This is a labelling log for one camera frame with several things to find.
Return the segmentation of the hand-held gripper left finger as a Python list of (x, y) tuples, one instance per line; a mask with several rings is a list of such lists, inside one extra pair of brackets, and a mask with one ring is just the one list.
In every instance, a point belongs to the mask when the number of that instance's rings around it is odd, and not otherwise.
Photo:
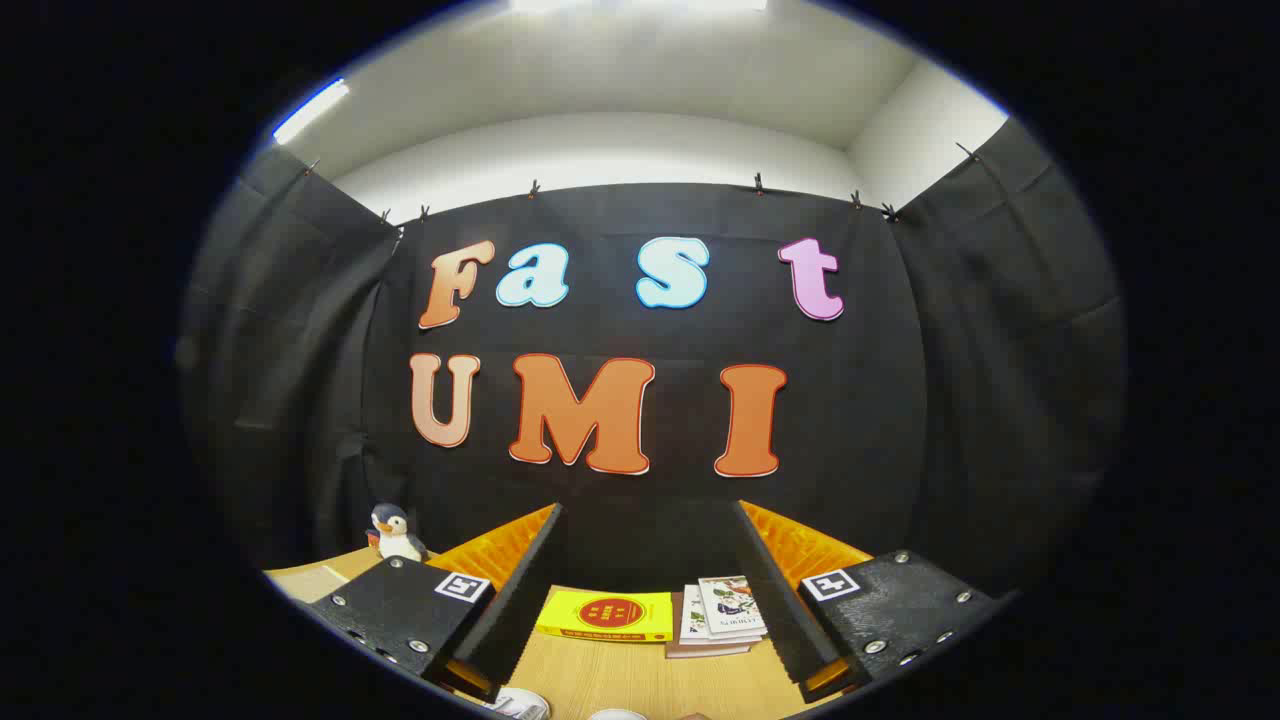
[(428, 562), (384, 559), (308, 602), (308, 615), (392, 669), (493, 701), (564, 565), (553, 503)]

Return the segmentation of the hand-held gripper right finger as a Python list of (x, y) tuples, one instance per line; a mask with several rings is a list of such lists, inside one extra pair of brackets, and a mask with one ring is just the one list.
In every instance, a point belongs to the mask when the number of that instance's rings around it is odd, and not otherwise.
[(808, 703), (890, 682), (1004, 607), (911, 550), (872, 556), (746, 501), (733, 519), (741, 573)]

